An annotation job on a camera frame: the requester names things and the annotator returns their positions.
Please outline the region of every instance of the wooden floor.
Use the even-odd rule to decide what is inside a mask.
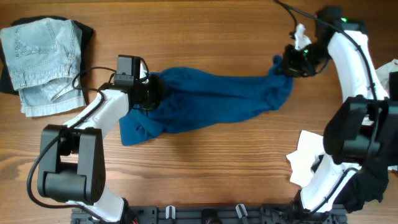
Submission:
[[[234,76],[266,74],[272,57],[292,43],[288,33],[293,22],[271,0],[70,2],[0,4],[0,28],[21,17],[63,16],[95,29],[85,55],[89,67],[116,68],[118,54],[126,54],[144,57],[151,71],[186,66]],[[327,4],[341,5],[346,16],[365,20],[375,67],[398,57],[398,1],[286,2],[311,13]],[[313,21],[298,19],[312,38]],[[94,71],[83,83],[99,87],[108,76]],[[94,97],[88,94],[88,101]],[[288,203],[299,188],[289,182],[286,155],[296,150],[302,129],[322,134],[340,104],[340,84],[331,64],[316,78],[295,80],[292,96],[279,111],[250,121],[164,134],[130,147],[122,147],[117,125],[104,140],[106,183],[131,205]],[[41,130],[82,109],[26,118],[19,97],[2,93],[0,105],[0,223],[69,223],[69,210],[32,203],[25,182],[39,154]],[[389,177],[382,203],[367,203],[349,215],[349,223],[397,223],[398,178]]]

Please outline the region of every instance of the wood grain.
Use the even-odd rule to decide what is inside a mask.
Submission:
[[[341,5],[346,16],[366,22],[375,67],[397,57],[397,1],[286,2],[308,12]],[[128,54],[144,57],[151,71],[187,66],[234,76],[265,75],[272,57],[291,43],[293,27],[289,15],[272,1],[151,1],[0,4],[0,28],[21,17],[49,14],[95,29],[85,55],[89,67],[114,68],[118,54]],[[312,36],[313,21],[298,19]],[[108,75],[94,71],[83,83],[98,87]],[[94,97],[90,93],[87,100]],[[82,109],[26,118],[18,96],[0,94],[0,104],[0,223],[68,223],[69,210],[33,204],[25,180],[39,153],[41,130]],[[131,205],[287,203],[299,188],[289,182],[285,156],[296,150],[302,129],[322,134],[340,104],[332,63],[322,75],[295,80],[292,96],[279,111],[249,121],[163,134],[129,147],[122,147],[115,126],[104,140],[106,183]],[[349,222],[396,223],[397,188],[398,179],[390,174],[383,202],[367,203],[349,215]]]

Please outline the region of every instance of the blue cloth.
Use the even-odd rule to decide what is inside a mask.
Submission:
[[[266,77],[222,77],[192,68],[170,68],[157,75],[167,97],[150,112],[131,110],[119,120],[122,144],[137,144],[162,133],[181,133],[216,123],[251,119],[277,110],[289,97],[293,80],[275,71]]]

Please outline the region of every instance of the brown wooden surface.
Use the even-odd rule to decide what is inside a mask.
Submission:
[[[287,3],[314,13],[332,1]],[[375,67],[397,57],[397,1],[333,3],[343,6],[348,17],[365,20]],[[86,52],[89,67],[115,68],[118,54],[127,54],[144,57],[152,71],[187,66],[219,75],[264,75],[272,57],[292,42],[292,20],[272,1],[0,4],[0,28],[21,17],[50,14],[95,29]],[[313,22],[298,19],[312,38]],[[94,71],[83,83],[99,87],[108,76]],[[88,94],[88,101],[94,97]],[[322,134],[340,104],[332,63],[316,78],[295,80],[292,96],[279,111],[250,121],[163,134],[130,147],[122,147],[117,125],[104,140],[106,183],[131,205],[287,203],[299,188],[289,182],[285,156],[296,150],[302,129]],[[68,223],[69,210],[33,204],[25,182],[39,153],[41,130],[64,123],[82,109],[26,118],[19,97],[2,93],[0,105],[0,223]],[[349,215],[350,223],[397,223],[398,178],[389,177],[383,202],[367,203]]]

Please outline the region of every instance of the stacked clothes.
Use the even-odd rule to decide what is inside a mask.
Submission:
[[[93,29],[57,16],[23,18],[12,25],[0,31],[0,91],[18,93],[28,117],[85,106],[82,92],[71,83],[84,69],[81,55]]]

